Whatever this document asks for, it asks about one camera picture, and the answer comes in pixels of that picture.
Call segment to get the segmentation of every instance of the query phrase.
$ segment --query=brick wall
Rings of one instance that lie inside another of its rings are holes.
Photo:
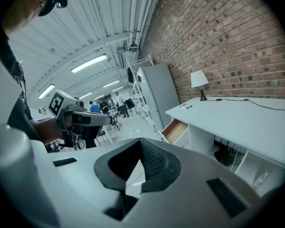
[[[141,57],[167,63],[180,102],[200,95],[285,99],[285,33],[262,0],[159,0]]]

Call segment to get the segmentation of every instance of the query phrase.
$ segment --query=lamp base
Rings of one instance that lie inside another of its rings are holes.
[[[203,89],[200,89],[200,101],[207,101]]]

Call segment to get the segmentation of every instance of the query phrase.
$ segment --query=black t-shirt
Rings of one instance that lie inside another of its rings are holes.
[[[100,110],[103,111],[103,113],[107,113],[109,111],[109,107],[106,107],[104,110],[103,110],[103,107],[108,105],[107,102],[103,101],[102,103],[100,103]]]
[[[10,49],[8,40],[9,38],[5,35],[2,27],[0,26],[0,60],[22,88],[22,92],[9,116],[8,125],[22,130],[32,140],[40,140],[37,132],[30,122],[32,117],[26,100],[26,87],[23,70],[21,65],[16,61],[16,58]]]

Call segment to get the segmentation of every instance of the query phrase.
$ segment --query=white lampshade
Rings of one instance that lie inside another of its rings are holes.
[[[191,74],[191,87],[198,87],[206,85],[208,82],[208,79],[204,75],[203,71],[199,70]]]

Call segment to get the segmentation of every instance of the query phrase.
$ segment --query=table lamp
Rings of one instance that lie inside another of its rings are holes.
[[[200,101],[207,101],[207,98],[204,95],[204,91],[202,86],[206,85],[208,82],[208,79],[204,75],[203,71],[199,70],[191,74],[191,87],[195,88],[200,86]]]

